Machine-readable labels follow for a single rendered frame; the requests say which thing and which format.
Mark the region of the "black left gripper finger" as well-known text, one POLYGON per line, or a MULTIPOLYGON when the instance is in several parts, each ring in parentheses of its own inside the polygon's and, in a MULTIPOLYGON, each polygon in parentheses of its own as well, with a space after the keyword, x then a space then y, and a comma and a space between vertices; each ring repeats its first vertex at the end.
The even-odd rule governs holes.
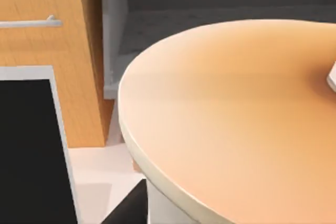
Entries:
POLYGON ((148 224, 146 180, 140 180, 101 224, 148 224))

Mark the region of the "white pot with orange top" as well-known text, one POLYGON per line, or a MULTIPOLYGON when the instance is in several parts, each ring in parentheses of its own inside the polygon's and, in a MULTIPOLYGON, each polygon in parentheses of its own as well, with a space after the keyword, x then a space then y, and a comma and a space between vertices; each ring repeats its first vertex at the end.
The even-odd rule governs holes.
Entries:
POLYGON ((147 180, 199 224, 336 224, 336 24, 252 19, 158 41, 118 90, 147 180))

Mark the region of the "white framed blackboard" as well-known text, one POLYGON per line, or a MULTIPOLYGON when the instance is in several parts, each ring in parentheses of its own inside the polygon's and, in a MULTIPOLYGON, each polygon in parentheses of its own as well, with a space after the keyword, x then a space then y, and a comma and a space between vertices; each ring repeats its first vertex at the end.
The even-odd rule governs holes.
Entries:
POLYGON ((0 67, 0 224, 83 224, 52 66, 0 67))

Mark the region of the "small white rounded piece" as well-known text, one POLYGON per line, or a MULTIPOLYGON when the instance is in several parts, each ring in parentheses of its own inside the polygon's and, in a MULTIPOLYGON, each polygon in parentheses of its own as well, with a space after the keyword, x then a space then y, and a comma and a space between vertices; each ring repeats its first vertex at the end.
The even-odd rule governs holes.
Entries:
POLYGON ((336 61, 334 62, 327 78, 327 84, 329 85, 329 87, 336 92, 336 61))

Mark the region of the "wooden cupboard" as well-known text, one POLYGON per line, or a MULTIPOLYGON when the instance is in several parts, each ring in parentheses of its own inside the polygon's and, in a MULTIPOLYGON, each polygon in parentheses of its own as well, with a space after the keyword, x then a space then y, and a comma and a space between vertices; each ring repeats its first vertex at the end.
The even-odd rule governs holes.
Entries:
POLYGON ((69 147, 103 147, 101 0, 0 0, 0 67, 51 65, 69 147))

